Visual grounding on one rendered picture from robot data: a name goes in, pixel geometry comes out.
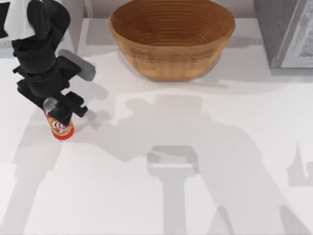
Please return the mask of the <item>brown woven basket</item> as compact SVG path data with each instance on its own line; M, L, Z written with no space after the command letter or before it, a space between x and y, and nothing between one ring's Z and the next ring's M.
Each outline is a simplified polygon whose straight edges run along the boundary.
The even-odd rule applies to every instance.
M109 30L140 75L188 81L213 65L235 30L235 19L212 0L131 0L111 13Z

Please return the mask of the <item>red and white can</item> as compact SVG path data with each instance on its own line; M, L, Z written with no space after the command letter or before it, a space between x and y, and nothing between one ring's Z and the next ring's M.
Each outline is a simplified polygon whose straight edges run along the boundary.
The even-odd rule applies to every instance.
M43 102L44 114L50 125L53 136L58 140L67 140L74 133L74 126L72 120L70 123L60 123L51 116L51 111L54 108L54 101L52 98L47 98Z

